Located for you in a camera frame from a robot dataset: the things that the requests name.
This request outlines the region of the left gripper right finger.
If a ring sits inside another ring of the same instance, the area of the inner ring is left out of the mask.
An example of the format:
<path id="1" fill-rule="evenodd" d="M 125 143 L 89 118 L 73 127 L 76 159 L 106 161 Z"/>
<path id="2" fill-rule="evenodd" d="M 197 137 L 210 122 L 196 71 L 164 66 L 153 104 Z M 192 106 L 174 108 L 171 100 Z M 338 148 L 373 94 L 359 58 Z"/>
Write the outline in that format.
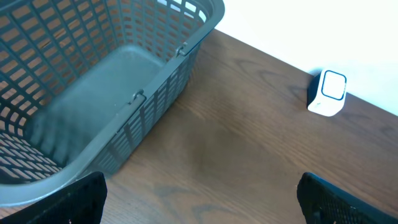
<path id="1" fill-rule="evenodd" d="M 311 173 L 303 173 L 297 199 L 307 223 L 397 224 L 397 219 Z"/>

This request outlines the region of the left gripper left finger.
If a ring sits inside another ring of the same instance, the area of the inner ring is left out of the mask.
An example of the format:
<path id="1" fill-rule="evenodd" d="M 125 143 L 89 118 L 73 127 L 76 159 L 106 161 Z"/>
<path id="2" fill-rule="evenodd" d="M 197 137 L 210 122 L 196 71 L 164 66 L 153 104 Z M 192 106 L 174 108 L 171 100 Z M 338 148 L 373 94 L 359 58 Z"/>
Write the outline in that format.
<path id="1" fill-rule="evenodd" d="M 1 219 L 1 224 L 99 224 L 107 197 L 104 174 L 94 172 Z"/>

